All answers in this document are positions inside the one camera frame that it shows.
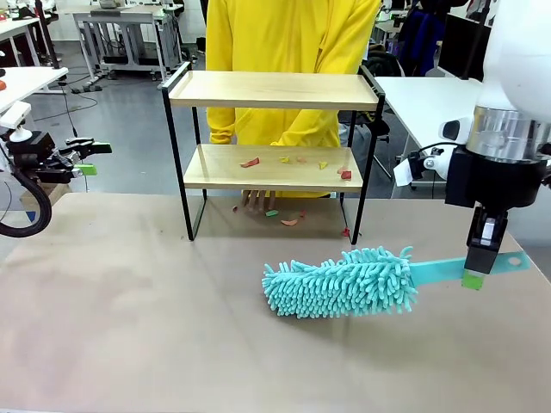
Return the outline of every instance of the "red paper scrap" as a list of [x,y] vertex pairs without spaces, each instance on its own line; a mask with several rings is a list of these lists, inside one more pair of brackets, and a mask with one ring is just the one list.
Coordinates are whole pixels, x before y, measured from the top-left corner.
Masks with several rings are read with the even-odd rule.
[[341,179],[345,179],[346,181],[349,181],[352,179],[352,171],[351,170],[344,170],[341,173]]
[[241,168],[249,168],[250,166],[258,165],[259,163],[260,163],[260,159],[258,159],[257,157],[255,157],[254,159],[252,159],[252,160],[249,161],[249,162],[242,163],[242,164],[241,164]]
[[298,219],[293,219],[292,221],[282,221],[282,224],[286,226],[295,226],[299,223]]

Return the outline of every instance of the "person's hand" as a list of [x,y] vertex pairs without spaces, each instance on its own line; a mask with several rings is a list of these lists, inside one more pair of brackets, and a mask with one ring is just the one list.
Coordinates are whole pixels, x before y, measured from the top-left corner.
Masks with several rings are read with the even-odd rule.
[[276,192],[269,191],[268,209],[266,209],[266,191],[243,191],[243,206],[252,213],[270,211],[276,204]]

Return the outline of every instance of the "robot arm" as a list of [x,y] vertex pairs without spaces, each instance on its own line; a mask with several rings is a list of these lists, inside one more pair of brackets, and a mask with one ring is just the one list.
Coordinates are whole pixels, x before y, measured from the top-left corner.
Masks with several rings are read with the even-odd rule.
[[[474,116],[443,126],[442,138],[455,142],[443,140],[428,156],[414,152],[397,168],[400,183],[435,170],[447,181],[447,204],[476,206],[466,269],[490,273],[508,211],[532,205],[548,177],[551,26],[543,19],[550,14],[551,2],[500,0]],[[535,41],[521,43],[518,33]]]
[[77,164],[96,153],[111,153],[111,146],[94,139],[71,139],[59,149],[49,133],[28,131],[22,127],[30,105],[16,102],[0,118],[8,131],[0,137],[0,178],[13,176],[37,200],[39,218],[26,228],[12,228],[0,223],[0,235],[30,237],[44,230],[52,217],[50,200],[38,182],[69,183],[71,179],[92,175],[86,166]]

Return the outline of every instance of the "yellow hoodie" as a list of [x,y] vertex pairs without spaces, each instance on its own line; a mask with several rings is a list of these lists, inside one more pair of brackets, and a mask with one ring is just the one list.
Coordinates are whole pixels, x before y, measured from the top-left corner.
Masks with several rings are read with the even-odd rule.
[[[210,0],[207,70],[356,73],[380,3]],[[207,119],[214,144],[340,146],[337,111],[210,108]]]

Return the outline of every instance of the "yellow sleeve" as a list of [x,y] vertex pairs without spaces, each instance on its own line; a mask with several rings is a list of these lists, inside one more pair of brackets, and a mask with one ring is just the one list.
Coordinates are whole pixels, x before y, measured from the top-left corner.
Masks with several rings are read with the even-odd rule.
[[[380,0],[356,0],[344,24],[332,34],[329,28],[317,73],[354,74],[366,51]],[[335,110],[303,109],[282,137],[272,145],[317,146],[323,131],[335,119]]]
[[[211,0],[208,4],[206,55],[208,71],[232,71],[233,40],[227,0]],[[207,121],[213,144],[231,144],[235,109],[208,108]]]

